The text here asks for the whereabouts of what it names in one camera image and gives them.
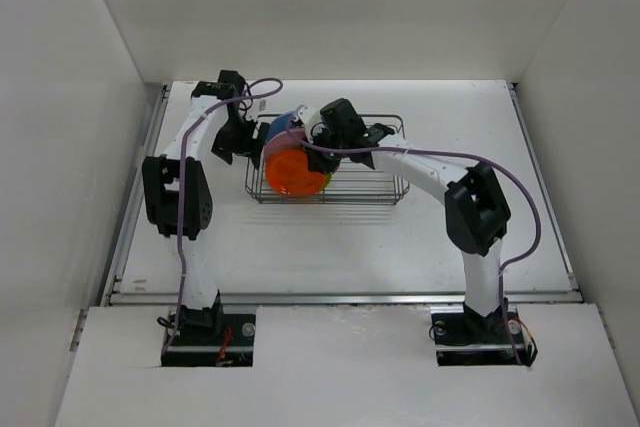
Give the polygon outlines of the green plate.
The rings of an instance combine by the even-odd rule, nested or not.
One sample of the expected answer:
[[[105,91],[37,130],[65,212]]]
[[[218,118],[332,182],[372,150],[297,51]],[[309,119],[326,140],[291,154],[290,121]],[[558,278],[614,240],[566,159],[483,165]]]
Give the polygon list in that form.
[[[330,184],[331,180],[333,177],[333,173],[326,173],[324,174],[324,180],[321,186],[321,190],[324,190],[328,187],[328,185]]]

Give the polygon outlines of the orange plate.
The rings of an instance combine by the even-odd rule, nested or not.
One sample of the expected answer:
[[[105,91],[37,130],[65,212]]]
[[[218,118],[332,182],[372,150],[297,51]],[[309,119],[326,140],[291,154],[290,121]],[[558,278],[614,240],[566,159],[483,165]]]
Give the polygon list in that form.
[[[321,191],[324,174],[307,169],[303,150],[286,150],[271,157],[265,166],[266,181],[281,195],[315,195]]]

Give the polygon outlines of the grey wire dish rack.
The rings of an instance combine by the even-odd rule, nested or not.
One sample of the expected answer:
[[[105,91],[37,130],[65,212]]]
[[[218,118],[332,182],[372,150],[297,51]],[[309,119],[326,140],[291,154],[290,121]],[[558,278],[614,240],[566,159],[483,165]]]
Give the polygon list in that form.
[[[276,114],[262,114],[261,122],[271,123]],[[374,171],[344,158],[328,187],[315,195],[293,196],[274,192],[266,181],[263,154],[256,170],[247,163],[245,190],[261,204],[363,204],[395,205],[409,192],[409,184],[397,176]]]

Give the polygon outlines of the pink plate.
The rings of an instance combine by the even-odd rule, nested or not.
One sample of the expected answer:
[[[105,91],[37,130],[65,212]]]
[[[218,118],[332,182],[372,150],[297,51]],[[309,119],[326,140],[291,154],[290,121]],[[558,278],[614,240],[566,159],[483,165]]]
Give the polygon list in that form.
[[[306,133],[302,127],[296,127],[289,132],[283,130],[274,135],[263,147],[263,158],[267,162],[275,154],[286,150],[301,150],[301,141],[306,141]]]

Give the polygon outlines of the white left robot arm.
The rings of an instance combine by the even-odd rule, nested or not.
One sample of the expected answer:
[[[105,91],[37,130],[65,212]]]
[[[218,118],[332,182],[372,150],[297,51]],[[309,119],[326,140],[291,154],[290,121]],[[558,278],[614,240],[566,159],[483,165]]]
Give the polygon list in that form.
[[[190,107],[178,133],[161,153],[142,163],[146,216],[157,232],[176,246],[180,278],[178,305],[198,310],[189,331],[201,343],[217,341],[224,320],[210,308],[218,294],[204,245],[205,230],[214,215],[209,163],[230,165],[236,157],[261,164],[269,130],[249,113],[251,104],[277,94],[278,79],[251,84],[236,71],[224,71],[214,81],[200,81],[190,96]]]

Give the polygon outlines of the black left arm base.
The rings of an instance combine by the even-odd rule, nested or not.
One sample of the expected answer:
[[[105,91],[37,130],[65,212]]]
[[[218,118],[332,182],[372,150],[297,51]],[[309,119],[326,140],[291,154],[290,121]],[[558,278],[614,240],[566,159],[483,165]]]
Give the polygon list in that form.
[[[202,310],[180,309],[158,317],[165,330],[160,354],[162,367],[252,367],[256,334],[254,312],[228,313],[220,304]]]

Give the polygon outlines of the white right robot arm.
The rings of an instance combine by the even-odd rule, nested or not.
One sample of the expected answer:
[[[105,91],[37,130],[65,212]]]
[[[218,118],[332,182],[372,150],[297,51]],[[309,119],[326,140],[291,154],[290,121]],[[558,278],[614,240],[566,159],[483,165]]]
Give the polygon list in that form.
[[[314,166],[347,157],[421,189],[444,207],[447,237],[463,259],[464,305],[470,310],[463,316],[465,333],[477,341],[495,334],[502,239],[511,211],[493,168],[485,161],[464,167],[419,154],[393,128],[366,124],[344,98],[322,108],[300,107],[295,118],[305,129]]]

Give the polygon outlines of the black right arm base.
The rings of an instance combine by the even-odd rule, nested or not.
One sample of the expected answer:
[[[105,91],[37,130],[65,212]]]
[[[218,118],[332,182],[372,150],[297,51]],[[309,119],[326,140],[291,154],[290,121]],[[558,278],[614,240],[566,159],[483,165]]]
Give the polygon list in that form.
[[[429,336],[439,367],[525,366],[531,367],[539,349],[516,308],[500,310],[487,318],[465,305],[431,310]]]

